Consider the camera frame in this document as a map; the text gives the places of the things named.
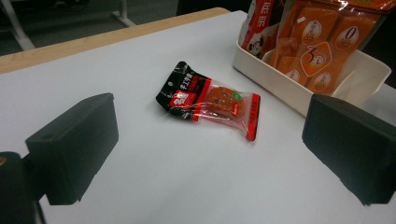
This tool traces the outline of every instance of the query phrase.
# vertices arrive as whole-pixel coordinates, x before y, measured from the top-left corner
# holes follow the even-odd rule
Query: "wooden table edge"
[[[195,21],[201,21],[229,12],[230,11],[225,8],[214,7],[203,11],[193,12],[160,21],[153,21],[99,35],[87,36],[43,48],[8,54],[0,57],[0,74],[16,71],[40,63],[50,62],[86,50],[100,48],[123,40],[148,35]]]

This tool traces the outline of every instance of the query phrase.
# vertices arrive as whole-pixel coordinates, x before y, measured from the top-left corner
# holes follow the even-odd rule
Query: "dark floor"
[[[174,17],[177,13],[177,1],[128,0],[128,18],[135,24],[142,24]],[[15,8],[23,30],[39,48],[124,28],[121,22],[111,16],[119,7],[120,0],[91,0],[86,6],[78,4],[69,7],[30,9],[25,5],[17,5]],[[1,14],[0,55],[21,51],[18,42],[9,31],[10,27],[5,15]]]
[[[392,72],[385,83],[396,89],[395,27],[396,10],[393,10],[362,51],[389,66]]]

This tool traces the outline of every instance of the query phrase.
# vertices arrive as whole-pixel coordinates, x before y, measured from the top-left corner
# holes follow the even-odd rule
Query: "orange package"
[[[235,96],[235,91],[217,87],[207,95],[207,109],[228,118],[240,118],[245,114],[245,103]]]
[[[270,65],[287,76],[303,70],[299,77],[306,80],[294,80],[312,92],[331,94],[350,54],[370,39],[394,6],[395,0],[375,0],[365,7],[350,0],[287,2]]]
[[[302,86],[308,80],[303,68],[299,66],[300,59],[296,57],[281,57],[278,63],[279,72],[300,83]]]
[[[379,15],[370,17],[346,16],[340,20],[329,43],[332,55],[337,62],[345,62],[355,49],[375,28]]]

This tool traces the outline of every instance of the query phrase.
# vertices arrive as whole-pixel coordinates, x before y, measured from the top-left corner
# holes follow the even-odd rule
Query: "orange snack bag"
[[[309,78],[305,86],[312,92],[330,94],[335,88],[342,68],[341,63],[332,63]]]
[[[284,56],[280,58],[277,69],[287,77],[304,86],[308,77],[306,76],[303,68],[298,66],[299,63],[300,58]]]
[[[331,94],[350,54],[370,39],[396,1],[361,4],[358,0],[287,2],[270,65],[288,77],[293,75],[312,92]],[[299,78],[290,71],[298,71]]]
[[[349,54],[361,45],[373,31],[378,16],[347,16],[341,19],[329,41],[333,57],[337,62],[345,62]]]
[[[305,7],[295,19],[290,37],[297,40],[299,51],[306,51],[306,46],[316,45],[326,41],[329,33],[337,22],[338,13],[331,9],[320,7]]]

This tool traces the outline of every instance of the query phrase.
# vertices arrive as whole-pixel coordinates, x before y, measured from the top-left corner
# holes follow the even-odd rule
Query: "snack package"
[[[369,41],[395,3],[289,0],[269,64],[312,92],[331,94],[350,54]]]
[[[256,138],[260,95],[236,91],[196,73],[185,62],[177,64],[156,100],[175,117],[210,119],[240,130],[248,141]]]
[[[282,11],[280,0],[252,0],[238,45],[259,59],[274,49]]]

